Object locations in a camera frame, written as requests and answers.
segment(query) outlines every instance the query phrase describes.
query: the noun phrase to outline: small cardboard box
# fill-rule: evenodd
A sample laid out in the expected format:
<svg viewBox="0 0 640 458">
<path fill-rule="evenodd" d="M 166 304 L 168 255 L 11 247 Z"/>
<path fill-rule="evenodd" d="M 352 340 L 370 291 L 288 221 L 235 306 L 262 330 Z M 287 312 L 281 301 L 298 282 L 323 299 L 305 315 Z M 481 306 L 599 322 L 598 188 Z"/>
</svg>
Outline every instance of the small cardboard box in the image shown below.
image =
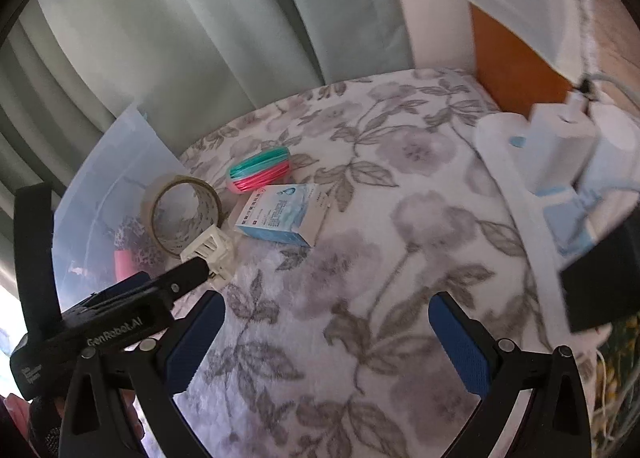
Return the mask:
<svg viewBox="0 0 640 458">
<path fill-rule="evenodd" d="M 328 206 L 317 183 L 268 185 L 251 194 L 236 228 L 260 240 L 313 247 Z"/>
</svg>

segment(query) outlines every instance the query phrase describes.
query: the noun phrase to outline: white wall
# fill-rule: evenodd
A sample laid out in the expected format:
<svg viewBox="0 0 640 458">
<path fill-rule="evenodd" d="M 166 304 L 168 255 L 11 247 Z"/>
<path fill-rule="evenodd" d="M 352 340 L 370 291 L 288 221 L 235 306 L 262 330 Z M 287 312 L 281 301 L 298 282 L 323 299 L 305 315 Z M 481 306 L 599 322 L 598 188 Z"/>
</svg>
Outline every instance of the white wall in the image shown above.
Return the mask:
<svg viewBox="0 0 640 458">
<path fill-rule="evenodd" d="M 417 67 L 475 68 L 466 0 L 401 0 Z"/>
</svg>

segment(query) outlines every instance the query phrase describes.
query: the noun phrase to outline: wooden surface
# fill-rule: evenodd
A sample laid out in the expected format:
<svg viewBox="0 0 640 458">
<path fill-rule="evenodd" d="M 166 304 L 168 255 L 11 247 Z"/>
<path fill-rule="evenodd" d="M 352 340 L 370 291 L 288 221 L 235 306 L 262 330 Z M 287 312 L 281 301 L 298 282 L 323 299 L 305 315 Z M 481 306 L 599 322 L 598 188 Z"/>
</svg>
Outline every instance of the wooden surface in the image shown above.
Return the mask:
<svg viewBox="0 0 640 458">
<path fill-rule="evenodd" d="M 571 83 L 513 32 L 474 5 L 476 77 L 505 112 L 529 115 L 536 102 L 564 102 Z"/>
</svg>

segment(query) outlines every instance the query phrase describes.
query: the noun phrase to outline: curtain fold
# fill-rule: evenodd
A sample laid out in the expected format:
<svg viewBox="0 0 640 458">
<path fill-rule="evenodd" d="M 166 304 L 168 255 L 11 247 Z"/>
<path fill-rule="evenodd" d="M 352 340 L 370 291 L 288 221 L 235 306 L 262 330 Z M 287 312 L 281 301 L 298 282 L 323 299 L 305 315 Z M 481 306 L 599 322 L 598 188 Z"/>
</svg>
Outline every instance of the curtain fold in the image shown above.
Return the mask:
<svg viewBox="0 0 640 458">
<path fill-rule="evenodd" d="M 135 102 L 180 155 L 233 118 L 412 66 L 398 0 L 31 0 L 0 46 L 0 284 L 15 293 L 15 191 L 54 203 Z"/>
</svg>

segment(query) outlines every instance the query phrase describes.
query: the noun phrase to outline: blue rubber pad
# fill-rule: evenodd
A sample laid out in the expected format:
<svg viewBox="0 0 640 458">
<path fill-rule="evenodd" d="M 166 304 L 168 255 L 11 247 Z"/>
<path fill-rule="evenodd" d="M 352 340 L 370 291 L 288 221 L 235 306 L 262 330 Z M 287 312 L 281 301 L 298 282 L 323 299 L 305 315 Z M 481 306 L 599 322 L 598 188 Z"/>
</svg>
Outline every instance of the blue rubber pad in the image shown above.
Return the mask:
<svg viewBox="0 0 640 458">
<path fill-rule="evenodd" d="M 200 314 L 167 357 L 164 383 L 171 394 L 187 389 L 224 321 L 225 300 L 220 294 L 212 293 Z"/>
<path fill-rule="evenodd" d="M 429 302 L 429 322 L 469 393 L 485 398 L 491 387 L 489 362 L 441 297 Z"/>
</svg>

